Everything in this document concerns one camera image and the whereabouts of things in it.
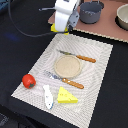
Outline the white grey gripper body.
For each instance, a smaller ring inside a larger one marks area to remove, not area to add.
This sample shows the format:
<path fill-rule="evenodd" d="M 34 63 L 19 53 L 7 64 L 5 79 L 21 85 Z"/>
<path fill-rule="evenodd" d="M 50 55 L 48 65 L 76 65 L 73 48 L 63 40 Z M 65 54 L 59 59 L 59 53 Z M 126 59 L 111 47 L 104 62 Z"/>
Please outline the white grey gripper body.
<path fill-rule="evenodd" d="M 77 11 L 80 0 L 56 0 L 55 3 L 55 29 L 63 32 L 69 25 L 75 27 L 79 13 Z"/>

